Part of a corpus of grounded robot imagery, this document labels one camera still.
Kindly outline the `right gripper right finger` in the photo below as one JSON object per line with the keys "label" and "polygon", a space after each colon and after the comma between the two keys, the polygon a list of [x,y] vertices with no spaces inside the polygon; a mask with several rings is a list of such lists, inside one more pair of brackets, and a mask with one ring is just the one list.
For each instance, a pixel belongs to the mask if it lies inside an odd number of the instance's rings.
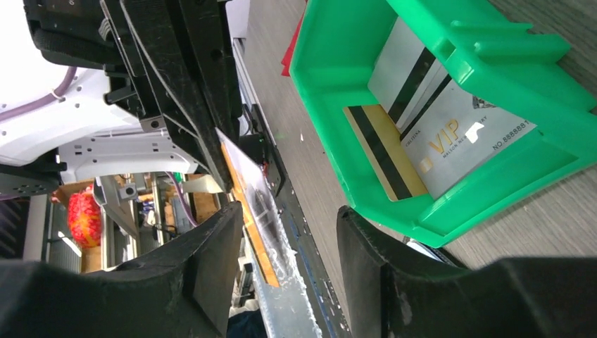
{"label": "right gripper right finger", "polygon": [[337,242],[354,337],[595,337],[595,258],[436,261],[352,208]]}

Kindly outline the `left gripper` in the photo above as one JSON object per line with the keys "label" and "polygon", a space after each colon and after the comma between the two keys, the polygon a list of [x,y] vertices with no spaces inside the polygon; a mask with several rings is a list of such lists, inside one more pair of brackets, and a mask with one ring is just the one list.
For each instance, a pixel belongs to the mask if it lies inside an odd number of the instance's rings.
{"label": "left gripper", "polygon": [[103,99],[145,132],[183,129],[224,192],[218,131],[236,142],[242,103],[225,1],[24,1],[34,46],[59,65],[103,70]]}

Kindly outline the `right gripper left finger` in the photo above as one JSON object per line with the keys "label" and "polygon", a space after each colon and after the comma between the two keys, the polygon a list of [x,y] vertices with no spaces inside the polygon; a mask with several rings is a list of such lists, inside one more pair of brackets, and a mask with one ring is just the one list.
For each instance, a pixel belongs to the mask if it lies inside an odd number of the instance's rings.
{"label": "right gripper left finger", "polygon": [[2,337],[224,337],[243,227],[239,202],[110,271],[1,262]]}

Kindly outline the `gold credit card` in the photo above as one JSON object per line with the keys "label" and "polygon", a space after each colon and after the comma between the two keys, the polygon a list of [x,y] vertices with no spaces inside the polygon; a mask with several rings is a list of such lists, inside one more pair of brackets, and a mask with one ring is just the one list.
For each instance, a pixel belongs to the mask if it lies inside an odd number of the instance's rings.
{"label": "gold credit card", "polygon": [[260,273],[268,285],[280,287],[290,270],[284,243],[286,237],[263,166],[223,132],[218,131],[218,136],[232,176],[232,195],[242,204],[244,229]]}

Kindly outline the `green plastic bin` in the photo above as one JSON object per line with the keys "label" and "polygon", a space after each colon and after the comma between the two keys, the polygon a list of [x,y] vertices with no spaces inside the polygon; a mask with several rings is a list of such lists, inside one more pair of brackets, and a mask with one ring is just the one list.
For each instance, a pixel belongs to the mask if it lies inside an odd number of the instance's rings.
{"label": "green plastic bin", "polygon": [[569,49],[488,1],[309,1],[290,73],[351,207],[439,247],[596,163]]}

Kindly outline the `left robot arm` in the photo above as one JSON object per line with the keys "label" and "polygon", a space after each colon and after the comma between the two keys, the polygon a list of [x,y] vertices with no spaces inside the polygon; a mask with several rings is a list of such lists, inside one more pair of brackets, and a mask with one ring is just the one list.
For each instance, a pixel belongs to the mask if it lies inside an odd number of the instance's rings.
{"label": "left robot arm", "polygon": [[120,173],[206,173],[241,97],[225,1],[2,1],[1,196]]}

